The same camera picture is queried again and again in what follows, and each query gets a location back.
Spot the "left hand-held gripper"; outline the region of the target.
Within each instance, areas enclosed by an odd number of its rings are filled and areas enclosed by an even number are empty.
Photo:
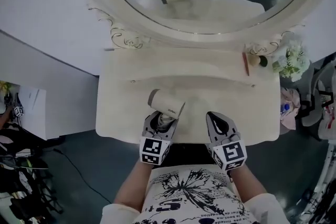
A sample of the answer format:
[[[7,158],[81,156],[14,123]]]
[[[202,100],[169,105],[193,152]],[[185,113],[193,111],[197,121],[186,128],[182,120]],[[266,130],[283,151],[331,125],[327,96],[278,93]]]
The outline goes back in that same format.
[[[172,144],[172,136],[177,128],[178,119],[167,125],[165,138],[146,137],[158,134],[158,119],[161,113],[154,111],[144,121],[142,137],[140,139],[140,161],[151,165],[161,165],[166,158]]]

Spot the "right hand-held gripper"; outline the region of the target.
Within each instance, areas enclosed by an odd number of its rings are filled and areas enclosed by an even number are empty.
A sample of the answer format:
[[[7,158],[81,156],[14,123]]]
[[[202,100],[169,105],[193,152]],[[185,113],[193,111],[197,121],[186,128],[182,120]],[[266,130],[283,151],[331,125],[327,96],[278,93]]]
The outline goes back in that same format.
[[[215,163],[223,171],[229,171],[244,165],[247,159],[246,146],[235,133],[235,123],[229,117],[209,111],[206,113],[206,124],[210,141],[209,149]]]

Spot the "cream hair dryer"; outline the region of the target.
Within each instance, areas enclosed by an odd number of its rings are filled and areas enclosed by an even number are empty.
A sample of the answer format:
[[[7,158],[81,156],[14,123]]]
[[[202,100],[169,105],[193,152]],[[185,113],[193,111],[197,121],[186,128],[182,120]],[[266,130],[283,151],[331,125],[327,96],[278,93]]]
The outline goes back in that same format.
[[[158,127],[166,129],[169,124],[179,119],[185,102],[164,90],[154,89],[149,95],[148,105],[159,111]]]

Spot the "white dressing table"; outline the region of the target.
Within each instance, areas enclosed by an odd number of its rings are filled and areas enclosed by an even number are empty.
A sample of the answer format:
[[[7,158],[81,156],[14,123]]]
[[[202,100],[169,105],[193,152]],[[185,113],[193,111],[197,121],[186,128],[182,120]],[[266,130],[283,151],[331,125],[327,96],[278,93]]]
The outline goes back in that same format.
[[[185,102],[177,143],[208,141],[206,113],[234,120],[247,145],[274,141],[280,134],[280,81],[271,65],[249,66],[242,53],[273,55],[280,36],[300,29],[303,20],[265,39],[224,46],[178,46],[145,36],[119,23],[93,1],[92,8],[111,23],[111,46],[102,58],[96,132],[127,143],[140,141],[144,119],[152,113],[148,97],[161,89]]]

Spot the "person's right forearm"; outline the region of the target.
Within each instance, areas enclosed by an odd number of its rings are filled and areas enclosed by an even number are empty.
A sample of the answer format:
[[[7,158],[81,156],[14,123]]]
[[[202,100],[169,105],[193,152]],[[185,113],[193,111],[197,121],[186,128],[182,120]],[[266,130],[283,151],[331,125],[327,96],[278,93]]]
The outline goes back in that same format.
[[[267,193],[264,186],[245,164],[230,170],[230,176],[242,202],[247,202],[258,195]]]

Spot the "person's left forearm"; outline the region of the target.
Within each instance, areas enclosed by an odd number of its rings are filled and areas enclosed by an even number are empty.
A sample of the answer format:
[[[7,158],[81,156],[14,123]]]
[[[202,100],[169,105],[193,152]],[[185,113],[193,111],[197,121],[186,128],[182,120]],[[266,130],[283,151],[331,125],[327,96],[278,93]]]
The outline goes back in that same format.
[[[113,201],[141,212],[153,165],[137,161]]]

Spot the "person's black trousers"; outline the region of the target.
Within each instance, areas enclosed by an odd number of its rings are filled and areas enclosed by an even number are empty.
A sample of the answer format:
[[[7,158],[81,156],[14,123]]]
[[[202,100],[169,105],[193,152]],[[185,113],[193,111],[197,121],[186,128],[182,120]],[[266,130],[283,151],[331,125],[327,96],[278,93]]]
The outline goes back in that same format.
[[[215,164],[205,144],[187,143],[172,144],[164,162],[166,166]]]

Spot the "person's white printed shirt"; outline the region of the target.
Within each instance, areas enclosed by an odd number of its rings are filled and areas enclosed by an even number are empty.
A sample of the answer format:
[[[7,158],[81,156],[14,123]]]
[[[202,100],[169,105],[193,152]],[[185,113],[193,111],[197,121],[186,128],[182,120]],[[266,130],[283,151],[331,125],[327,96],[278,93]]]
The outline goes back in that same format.
[[[151,172],[140,210],[110,204],[100,224],[290,224],[272,194],[246,202],[216,165],[180,165]]]

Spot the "red brown pencil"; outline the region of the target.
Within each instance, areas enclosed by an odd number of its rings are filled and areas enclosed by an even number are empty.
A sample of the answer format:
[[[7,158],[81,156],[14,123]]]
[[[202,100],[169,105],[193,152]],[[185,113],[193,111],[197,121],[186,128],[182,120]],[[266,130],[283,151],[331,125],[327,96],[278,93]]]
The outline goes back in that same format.
[[[245,67],[246,74],[248,76],[250,76],[247,55],[246,55],[245,52],[242,53],[242,57],[243,57],[243,61],[244,61],[244,67]]]

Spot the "pink cloth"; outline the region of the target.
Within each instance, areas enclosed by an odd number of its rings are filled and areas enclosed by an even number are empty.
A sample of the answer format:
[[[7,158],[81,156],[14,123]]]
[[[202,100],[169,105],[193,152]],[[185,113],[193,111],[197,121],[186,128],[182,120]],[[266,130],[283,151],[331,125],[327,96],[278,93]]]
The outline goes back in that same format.
[[[289,88],[280,88],[280,105],[288,103],[290,109],[284,113],[280,114],[280,123],[286,129],[295,130],[296,129],[296,116],[298,115],[300,105],[300,95],[297,90]]]

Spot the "white flowers in vase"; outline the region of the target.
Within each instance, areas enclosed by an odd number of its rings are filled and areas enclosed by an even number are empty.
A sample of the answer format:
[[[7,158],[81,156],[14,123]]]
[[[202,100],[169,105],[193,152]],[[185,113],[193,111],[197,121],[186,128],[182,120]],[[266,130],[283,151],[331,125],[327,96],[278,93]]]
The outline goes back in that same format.
[[[310,60],[300,35],[286,31],[281,35],[276,54],[272,57],[272,69],[292,82],[301,79],[308,70]]]

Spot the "black and white machine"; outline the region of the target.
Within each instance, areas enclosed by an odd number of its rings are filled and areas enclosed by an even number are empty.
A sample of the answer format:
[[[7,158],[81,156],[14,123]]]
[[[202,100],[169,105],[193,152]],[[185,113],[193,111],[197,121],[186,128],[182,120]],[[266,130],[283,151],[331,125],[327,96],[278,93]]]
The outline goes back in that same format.
[[[24,149],[15,154],[0,154],[0,165],[5,168],[27,170],[28,172],[48,170],[49,167],[41,159],[41,154],[41,151],[31,149]]]

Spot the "yellow flower bunch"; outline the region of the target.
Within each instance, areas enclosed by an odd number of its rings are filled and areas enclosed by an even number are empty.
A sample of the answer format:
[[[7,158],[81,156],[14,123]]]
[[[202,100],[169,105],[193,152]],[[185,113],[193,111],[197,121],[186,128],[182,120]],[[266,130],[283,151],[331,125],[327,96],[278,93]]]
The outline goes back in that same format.
[[[3,92],[4,94],[8,94],[11,89],[11,83],[0,81],[0,92]]]

